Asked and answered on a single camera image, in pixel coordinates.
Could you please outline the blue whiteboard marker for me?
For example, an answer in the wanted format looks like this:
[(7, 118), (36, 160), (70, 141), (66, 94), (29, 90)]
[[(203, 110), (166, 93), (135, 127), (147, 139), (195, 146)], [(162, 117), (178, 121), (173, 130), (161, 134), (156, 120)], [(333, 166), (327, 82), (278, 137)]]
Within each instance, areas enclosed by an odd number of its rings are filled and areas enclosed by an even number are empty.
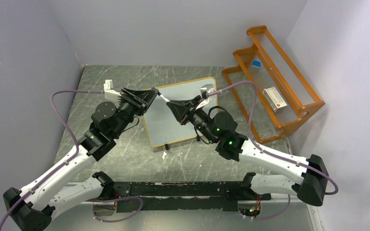
[(168, 98), (166, 98), (158, 89), (156, 89), (155, 87), (152, 87), (151, 88), (153, 91), (155, 91), (157, 93), (157, 95), (159, 97), (161, 97), (166, 103), (169, 102), (170, 100)]

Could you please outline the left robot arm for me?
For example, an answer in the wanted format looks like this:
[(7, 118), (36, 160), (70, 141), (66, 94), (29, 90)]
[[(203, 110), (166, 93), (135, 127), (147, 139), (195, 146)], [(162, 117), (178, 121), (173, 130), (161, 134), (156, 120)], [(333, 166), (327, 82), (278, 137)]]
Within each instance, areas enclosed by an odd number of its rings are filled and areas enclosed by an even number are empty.
[(9, 188), (3, 199), (7, 212), (23, 231), (42, 231), (65, 211), (87, 200), (108, 200), (114, 181), (104, 172), (93, 174), (73, 187), (67, 184), (87, 167), (97, 163), (116, 145), (116, 140), (137, 116), (143, 116), (159, 91), (105, 89), (106, 100), (91, 116), (89, 129), (60, 161), (21, 189)]

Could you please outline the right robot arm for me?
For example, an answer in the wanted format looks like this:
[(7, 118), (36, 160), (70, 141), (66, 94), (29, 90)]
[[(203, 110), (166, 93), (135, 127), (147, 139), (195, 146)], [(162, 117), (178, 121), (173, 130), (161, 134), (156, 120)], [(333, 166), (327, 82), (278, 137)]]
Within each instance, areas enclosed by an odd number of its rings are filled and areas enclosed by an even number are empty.
[(215, 150), (224, 159), (252, 162), (276, 172), (271, 176), (246, 174), (240, 189), (244, 198), (278, 193), (296, 196), (309, 205), (323, 205), (329, 174), (320, 156), (295, 156), (251, 141), (236, 131), (237, 122), (224, 108), (219, 106), (214, 116), (211, 110), (205, 112), (200, 96), (168, 101), (166, 105), (180, 125), (190, 123), (209, 144), (216, 143)]

